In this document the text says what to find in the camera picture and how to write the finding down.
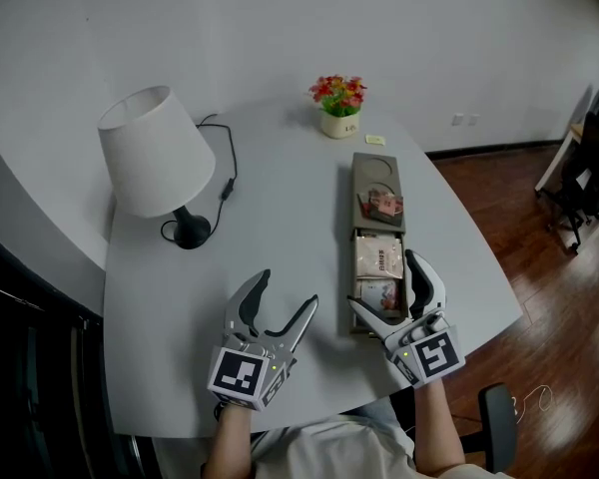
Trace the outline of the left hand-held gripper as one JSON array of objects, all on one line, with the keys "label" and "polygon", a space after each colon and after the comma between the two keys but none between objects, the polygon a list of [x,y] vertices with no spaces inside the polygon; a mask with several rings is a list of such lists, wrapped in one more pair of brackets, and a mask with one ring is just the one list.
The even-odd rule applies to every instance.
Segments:
[{"label": "left hand-held gripper", "polygon": [[288,380],[294,352],[319,304],[315,294],[282,330],[259,334],[255,319],[270,276],[269,268],[256,273],[228,301],[224,340],[214,348],[208,379],[208,389],[220,402],[253,411],[268,407]]}]

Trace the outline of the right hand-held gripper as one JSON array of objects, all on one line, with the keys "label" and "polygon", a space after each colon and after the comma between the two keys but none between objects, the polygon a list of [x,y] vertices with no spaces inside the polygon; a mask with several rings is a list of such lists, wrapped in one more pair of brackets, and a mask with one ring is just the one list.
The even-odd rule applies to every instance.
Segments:
[{"label": "right hand-held gripper", "polygon": [[347,297],[358,319],[381,341],[388,361],[415,389],[463,367],[465,356],[457,327],[445,317],[446,289],[441,277],[419,253],[404,252],[406,300],[411,322],[390,319],[361,298]]}]

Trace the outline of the white round snack packet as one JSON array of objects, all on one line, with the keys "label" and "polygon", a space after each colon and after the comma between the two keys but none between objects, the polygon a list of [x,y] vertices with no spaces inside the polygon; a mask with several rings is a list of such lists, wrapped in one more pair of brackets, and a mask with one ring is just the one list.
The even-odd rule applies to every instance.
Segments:
[{"label": "white round snack packet", "polygon": [[391,278],[362,278],[356,281],[356,296],[386,318],[400,318],[398,282]]}]

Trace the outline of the beige snack packet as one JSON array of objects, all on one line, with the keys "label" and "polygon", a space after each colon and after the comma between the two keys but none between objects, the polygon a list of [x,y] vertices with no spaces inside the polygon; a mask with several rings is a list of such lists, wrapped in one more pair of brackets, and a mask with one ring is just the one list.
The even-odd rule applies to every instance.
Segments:
[{"label": "beige snack packet", "polygon": [[403,250],[396,238],[357,237],[355,271],[360,278],[403,278]]}]

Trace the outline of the grey drawer organiser box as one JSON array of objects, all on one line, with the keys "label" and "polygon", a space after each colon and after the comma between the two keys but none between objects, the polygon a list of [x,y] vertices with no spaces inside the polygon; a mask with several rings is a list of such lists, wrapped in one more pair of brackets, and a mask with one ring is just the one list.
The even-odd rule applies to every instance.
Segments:
[{"label": "grey drawer organiser box", "polygon": [[347,250],[345,257],[350,262],[348,269],[349,280],[347,282],[347,294],[355,298],[356,281],[361,279],[355,271],[355,239],[357,237],[379,237],[396,238],[401,240],[403,250],[403,278],[396,279],[398,282],[400,318],[408,316],[406,300],[406,266],[404,259],[405,250],[405,219],[403,206],[403,220],[400,226],[393,226],[386,222],[366,219],[361,210],[358,200],[359,193],[370,190],[388,192],[402,197],[399,170],[396,158],[389,156],[373,155],[356,152],[352,156],[351,166],[344,170],[346,173],[346,190],[343,194],[348,202],[346,213],[347,226]]}]

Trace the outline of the person's left forearm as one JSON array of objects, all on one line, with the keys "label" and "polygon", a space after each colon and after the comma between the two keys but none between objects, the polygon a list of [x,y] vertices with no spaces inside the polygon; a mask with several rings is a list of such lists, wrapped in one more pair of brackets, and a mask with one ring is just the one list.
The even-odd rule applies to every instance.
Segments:
[{"label": "person's left forearm", "polygon": [[233,404],[221,411],[202,479],[253,479],[252,415],[250,409]]}]

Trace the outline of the person's right forearm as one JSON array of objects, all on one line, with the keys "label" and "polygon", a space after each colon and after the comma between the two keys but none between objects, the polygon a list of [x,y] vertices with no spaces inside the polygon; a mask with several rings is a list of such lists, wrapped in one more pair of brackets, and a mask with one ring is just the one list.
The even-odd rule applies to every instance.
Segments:
[{"label": "person's right forearm", "polygon": [[441,379],[414,390],[414,462],[430,477],[465,464],[465,455]]}]

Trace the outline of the person's grey trousers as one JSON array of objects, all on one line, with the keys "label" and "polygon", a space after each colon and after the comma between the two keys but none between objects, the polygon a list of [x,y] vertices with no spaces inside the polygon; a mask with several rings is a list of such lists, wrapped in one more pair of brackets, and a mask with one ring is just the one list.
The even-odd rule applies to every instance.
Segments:
[{"label": "person's grey trousers", "polygon": [[359,423],[377,431],[400,431],[395,411],[389,397],[374,400],[340,414],[346,420]]}]

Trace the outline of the white shade table lamp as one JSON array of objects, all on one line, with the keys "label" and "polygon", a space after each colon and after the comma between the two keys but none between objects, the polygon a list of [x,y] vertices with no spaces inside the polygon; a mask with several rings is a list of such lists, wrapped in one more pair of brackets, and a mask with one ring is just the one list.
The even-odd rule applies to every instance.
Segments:
[{"label": "white shade table lamp", "polygon": [[204,244],[211,224],[186,204],[212,179],[216,157],[174,91],[154,86],[129,95],[97,130],[117,205],[143,219],[172,214],[175,244]]}]

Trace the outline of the potted artificial red flowers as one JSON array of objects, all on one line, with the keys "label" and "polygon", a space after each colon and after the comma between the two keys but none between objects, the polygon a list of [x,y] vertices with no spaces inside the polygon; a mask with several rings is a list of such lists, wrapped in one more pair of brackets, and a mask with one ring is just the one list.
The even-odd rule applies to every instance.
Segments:
[{"label": "potted artificial red flowers", "polygon": [[359,113],[367,87],[361,77],[321,76],[308,89],[321,110],[321,131],[331,139],[345,139],[359,128]]}]

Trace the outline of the white background desk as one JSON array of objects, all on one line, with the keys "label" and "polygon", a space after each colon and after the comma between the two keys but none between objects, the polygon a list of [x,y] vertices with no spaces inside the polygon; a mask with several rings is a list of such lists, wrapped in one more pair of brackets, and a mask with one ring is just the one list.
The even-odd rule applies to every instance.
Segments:
[{"label": "white background desk", "polygon": [[573,148],[574,144],[579,145],[583,138],[584,125],[583,124],[572,124],[569,127],[563,142],[561,143],[557,153],[550,162],[548,168],[541,176],[539,181],[534,187],[534,195],[537,199],[541,197],[541,190],[547,185],[551,177],[555,174],[558,167],[561,167],[565,161],[567,153]]}]

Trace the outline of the black office chair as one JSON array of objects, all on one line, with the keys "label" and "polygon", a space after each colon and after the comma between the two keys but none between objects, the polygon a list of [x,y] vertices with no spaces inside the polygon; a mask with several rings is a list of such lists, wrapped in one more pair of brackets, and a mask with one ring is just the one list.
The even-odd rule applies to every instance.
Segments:
[{"label": "black office chair", "polygon": [[566,147],[560,166],[558,189],[539,193],[560,211],[548,228],[572,232],[574,241],[566,248],[576,254],[582,245],[580,228],[599,222],[599,89],[583,118],[579,140]]}]

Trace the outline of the dark window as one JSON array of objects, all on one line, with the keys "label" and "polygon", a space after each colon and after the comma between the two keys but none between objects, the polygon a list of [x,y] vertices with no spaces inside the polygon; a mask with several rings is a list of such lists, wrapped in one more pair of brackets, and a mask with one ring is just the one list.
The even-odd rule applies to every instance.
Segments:
[{"label": "dark window", "polygon": [[0,479],[119,479],[98,318],[0,244]]}]

